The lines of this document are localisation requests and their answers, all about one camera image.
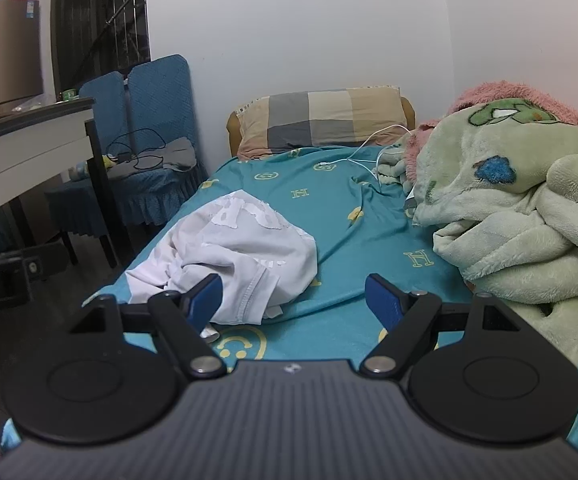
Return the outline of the green fleece blanket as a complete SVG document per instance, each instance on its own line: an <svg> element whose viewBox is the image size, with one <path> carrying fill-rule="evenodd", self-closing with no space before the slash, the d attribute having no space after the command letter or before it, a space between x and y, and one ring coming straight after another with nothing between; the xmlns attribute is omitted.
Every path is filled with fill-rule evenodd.
<svg viewBox="0 0 578 480"><path fill-rule="evenodd" d="M433 251L506 302L578 368L578 126L524 99L441 120L405 174L411 132L377 158Z"/></svg>

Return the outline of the white t-shirt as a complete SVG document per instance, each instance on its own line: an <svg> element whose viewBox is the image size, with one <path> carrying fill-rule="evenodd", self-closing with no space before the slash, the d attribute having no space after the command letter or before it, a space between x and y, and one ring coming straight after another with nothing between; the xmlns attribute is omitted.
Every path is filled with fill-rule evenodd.
<svg viewBox="0 0 578 480"><path fill-rule="evenodd" d="M238 190L211 200L178 220L149 256L126 271L132 304L163 290L188 292L217 274L223 299L201 337L219 338L213 326L260 325L283 313L317 274L314 237L267 203Z"/></svg>

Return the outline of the cardboard box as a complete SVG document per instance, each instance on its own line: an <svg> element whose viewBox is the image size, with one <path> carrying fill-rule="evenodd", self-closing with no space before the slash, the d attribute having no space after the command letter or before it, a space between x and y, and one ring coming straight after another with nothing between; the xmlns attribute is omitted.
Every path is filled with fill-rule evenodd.
<svg viewBox="0 0 578 480"><path fill-rule="evenodd" d="M36 0L0 0L0 105L44 91L39 29Z"/></svg>

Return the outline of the white desk with black legs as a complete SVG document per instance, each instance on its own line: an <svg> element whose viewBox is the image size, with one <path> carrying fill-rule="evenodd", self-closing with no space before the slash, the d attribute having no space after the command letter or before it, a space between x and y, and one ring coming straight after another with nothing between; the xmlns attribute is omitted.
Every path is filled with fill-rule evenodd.
<svg viewBox="0 0 578 480"><path fill-rule="evenodd" d="M78 98L0 118L0 206L86 162L114 255L128 263L132 245L103 165L94 104Z"/></svg>

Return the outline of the checkered pillow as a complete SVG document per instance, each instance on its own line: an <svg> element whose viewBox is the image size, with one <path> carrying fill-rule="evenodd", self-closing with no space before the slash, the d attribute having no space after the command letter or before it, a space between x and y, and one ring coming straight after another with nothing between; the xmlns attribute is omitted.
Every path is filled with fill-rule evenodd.
<svg viewBox="0 0 578 480"><path fill-rule="evenodd" d="M263 96L227 119L231 154L250 160L323 146L388 145L415 128L411 102L376 86Z"/></svg>

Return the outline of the grey cloth on chair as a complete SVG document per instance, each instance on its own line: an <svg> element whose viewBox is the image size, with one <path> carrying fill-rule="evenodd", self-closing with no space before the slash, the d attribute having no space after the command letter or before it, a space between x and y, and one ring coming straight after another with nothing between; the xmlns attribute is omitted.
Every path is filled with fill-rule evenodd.
<svg viewBox="0 0 578 480"><path fill-rule="evenodd" d="M111 180L118 180L158 169L187 171L197 166L197 157L193 144L187 138L178 138L159 148L112 156L111 162L106 174Z"/></svg>

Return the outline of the teal patterned bed sheet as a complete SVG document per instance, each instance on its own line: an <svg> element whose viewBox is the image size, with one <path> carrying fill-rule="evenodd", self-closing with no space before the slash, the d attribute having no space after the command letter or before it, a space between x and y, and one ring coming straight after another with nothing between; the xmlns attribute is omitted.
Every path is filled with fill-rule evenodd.
<svg viewBox="0 0 578 480"><path fill-rule="evenodd" d="M157 348L126 271L9 375L21 443L1 479L578 479L567 434L578 368L503 300L469 290L365 169L372 148L231 159L187 214L238 190L314 237L317 274L260 325L203 339L227 373L186 379ZM387 331L365 300L377 273L441 298L433 349L401 379L359 366Z"/></svg>

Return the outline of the pink fuzzy blanket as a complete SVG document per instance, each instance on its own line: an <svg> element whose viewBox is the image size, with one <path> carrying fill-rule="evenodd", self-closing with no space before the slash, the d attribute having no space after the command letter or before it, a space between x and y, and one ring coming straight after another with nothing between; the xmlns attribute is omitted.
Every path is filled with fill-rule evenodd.
<svg viewBox="0 0 578 480"><path fill-rule="evenodd" d="M439 119L431 119L422 122L412 133L405 143L404 162L406 179L414 183L416 181L416 158L423 146L427 143L431 132L442 119L451 114L474 106L487 104L496 100L518 98L529 101L552 113L566 124L578 126L578 111L548 93L528 86L528 84L516 84L506 80L483 82L479 86L464 91L449 108L448 112Z"/></svg>

